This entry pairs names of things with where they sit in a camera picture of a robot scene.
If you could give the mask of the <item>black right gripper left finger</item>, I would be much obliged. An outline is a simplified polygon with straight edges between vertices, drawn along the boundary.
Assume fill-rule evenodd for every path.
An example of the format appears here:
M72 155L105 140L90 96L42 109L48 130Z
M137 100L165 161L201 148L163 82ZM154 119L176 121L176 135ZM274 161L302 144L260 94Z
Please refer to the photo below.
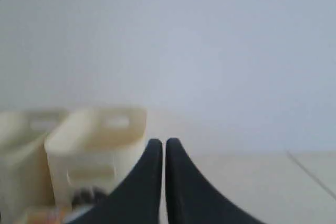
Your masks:
M149 140L138 162L110 193L95 187L75 194L69 223L159 223L162 142Z

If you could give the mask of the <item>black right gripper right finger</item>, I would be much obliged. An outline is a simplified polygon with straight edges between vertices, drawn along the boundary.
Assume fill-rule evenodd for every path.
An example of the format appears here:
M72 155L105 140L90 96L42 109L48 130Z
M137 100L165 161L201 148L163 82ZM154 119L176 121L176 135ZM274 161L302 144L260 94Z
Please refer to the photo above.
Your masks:
M177 138L166 141L165 197L169 223L262 223L222 195Z

